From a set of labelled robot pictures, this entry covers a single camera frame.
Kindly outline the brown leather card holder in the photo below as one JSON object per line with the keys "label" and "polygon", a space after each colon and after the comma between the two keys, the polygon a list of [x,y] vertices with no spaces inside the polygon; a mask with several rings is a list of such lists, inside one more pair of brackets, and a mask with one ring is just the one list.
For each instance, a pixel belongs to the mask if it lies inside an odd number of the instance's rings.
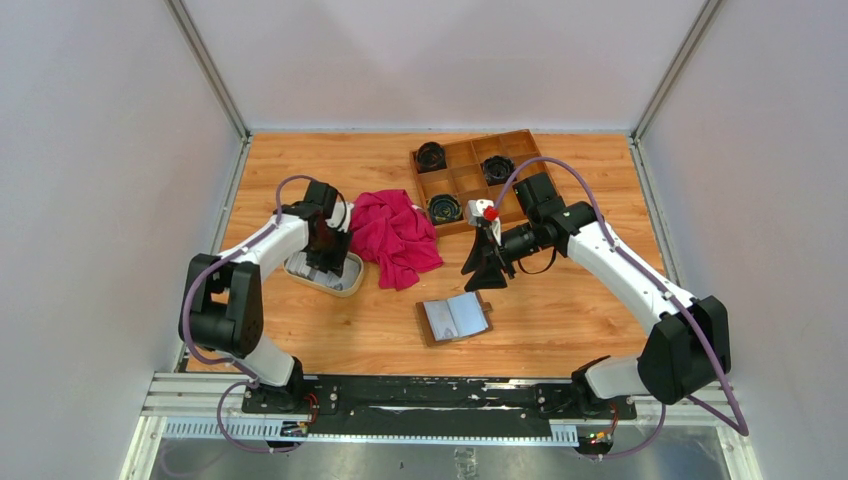
{"label": "brown leather card holder", "polygon": [[443,300],[415,304],[423,342],[437,347],[463,341],[494,329],[493,308],[479,292],[467,292]]}

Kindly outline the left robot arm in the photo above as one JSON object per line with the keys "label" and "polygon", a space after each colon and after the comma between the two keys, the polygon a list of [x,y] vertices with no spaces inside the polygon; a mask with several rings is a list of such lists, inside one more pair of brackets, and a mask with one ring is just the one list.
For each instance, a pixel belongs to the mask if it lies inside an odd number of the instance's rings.
{"label": "left robot arm", "polygon": [[189,262],[178,334],[206,365],[231,363],[251,394],[267,394],[283,413],[310,400],[303,367],[264,332],[263,284],[278,269],[333,293],[347,293],[362,271],[350,253],[353,206],[314,178],[302,200],[278,202],[269,220],[241,243]]}

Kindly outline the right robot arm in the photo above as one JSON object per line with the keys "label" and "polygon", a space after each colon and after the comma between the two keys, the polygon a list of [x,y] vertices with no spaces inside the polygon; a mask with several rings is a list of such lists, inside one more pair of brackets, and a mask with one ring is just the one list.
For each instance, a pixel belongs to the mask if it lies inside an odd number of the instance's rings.
{"label": "right robot arm", "polygon": [[502,230],[493,201],[466,203],[475,241],[462,272],[466,290],[502,289],[520,262],[543,250],[571,259],[597,278],[647,334],[638,355],[605,356],[571,375],[566,400],[584,417],[596,417],[611,399],[648,395],[673,405],[731,369],[728,312],[713,296],[697,298],[638,257],[595,208],[568,205],[546,173],[514,189],[525,223]]}

